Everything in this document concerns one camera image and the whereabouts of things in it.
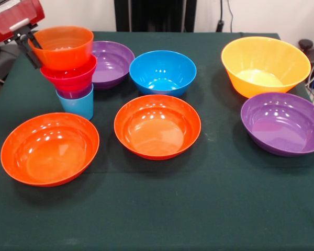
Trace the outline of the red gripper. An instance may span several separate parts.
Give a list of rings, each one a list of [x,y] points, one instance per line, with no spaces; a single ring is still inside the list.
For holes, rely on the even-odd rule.
[[[0,1],[0,42],[11,39],[14,32],[23,26],[35,27],[44,18],[44,11],[39,0]],[[28,38],[35,48],[42,49],[32,32],[28,33]],[[33,67],[40,69],[41,61],[26,42],[21,39],[16,39],[15,42]]]

